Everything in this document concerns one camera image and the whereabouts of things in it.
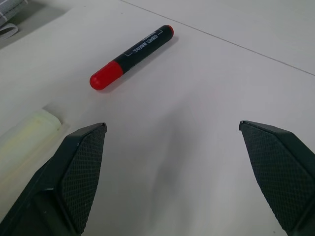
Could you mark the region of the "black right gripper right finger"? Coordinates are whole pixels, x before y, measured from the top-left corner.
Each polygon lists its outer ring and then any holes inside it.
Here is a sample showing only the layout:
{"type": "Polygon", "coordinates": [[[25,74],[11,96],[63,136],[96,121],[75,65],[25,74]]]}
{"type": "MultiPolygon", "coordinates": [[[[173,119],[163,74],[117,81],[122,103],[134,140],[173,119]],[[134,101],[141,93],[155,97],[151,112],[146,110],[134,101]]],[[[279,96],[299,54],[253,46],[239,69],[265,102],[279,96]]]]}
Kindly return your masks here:
{"type": "Polygon", "coordinates": [[[254,176],[288,236],[315,236],[315,153],[275,126],[239,124],[254,176]]]}

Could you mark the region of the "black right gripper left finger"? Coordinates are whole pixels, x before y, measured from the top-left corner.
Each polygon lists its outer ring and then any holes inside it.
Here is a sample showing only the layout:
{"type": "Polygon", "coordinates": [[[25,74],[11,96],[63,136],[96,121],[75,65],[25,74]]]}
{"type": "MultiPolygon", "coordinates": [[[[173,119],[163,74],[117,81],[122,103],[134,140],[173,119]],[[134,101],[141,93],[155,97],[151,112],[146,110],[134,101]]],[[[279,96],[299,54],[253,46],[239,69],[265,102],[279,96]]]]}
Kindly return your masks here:
{"type": "Polygon", "coordinates": [[[105,123],[67,135],[0,222],[0,236],[81,236],[98,186],[105,123]]]}

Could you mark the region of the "pale yellow cylindrical pen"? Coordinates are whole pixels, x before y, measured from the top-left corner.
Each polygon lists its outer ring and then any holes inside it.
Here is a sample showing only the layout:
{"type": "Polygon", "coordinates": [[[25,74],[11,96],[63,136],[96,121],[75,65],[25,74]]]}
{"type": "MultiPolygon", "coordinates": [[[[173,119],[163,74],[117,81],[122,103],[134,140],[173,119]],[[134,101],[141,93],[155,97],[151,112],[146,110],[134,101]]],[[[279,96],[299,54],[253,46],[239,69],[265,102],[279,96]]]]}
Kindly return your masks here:
{"type": "Polygon", "coordinates": [[[0,136],[0,183],[18,169],[42,144],[62,127],[60,120],[46,110],[24,118],[0,136]]]}

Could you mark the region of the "black marker with red cap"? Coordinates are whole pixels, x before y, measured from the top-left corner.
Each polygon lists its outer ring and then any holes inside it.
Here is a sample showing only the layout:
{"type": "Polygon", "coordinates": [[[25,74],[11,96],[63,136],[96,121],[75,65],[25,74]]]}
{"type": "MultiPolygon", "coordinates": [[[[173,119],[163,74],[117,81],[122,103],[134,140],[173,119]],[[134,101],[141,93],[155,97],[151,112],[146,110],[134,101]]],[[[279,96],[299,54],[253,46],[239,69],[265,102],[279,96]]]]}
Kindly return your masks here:
{"type": "Polygon", "coordinates": [[[174,30],[170,25],[158,28],[93,74],[90,78],[91,87],[95,90],[105,89],[170,41],[173,35],[174,30]]]}

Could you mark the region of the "beige cloth strip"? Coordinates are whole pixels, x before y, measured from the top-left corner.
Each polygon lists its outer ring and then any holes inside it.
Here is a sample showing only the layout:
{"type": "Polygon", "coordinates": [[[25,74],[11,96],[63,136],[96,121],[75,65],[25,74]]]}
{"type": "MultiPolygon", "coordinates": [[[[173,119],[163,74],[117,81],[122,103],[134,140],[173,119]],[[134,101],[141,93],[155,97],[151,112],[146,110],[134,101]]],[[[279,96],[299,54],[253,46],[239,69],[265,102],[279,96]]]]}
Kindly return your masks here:
{"type": "Polygon", "coordinates": [[[31,0],[0,0],[0,42],[18,32],[18,27],[9,20],[22,11],[31,0]]]}

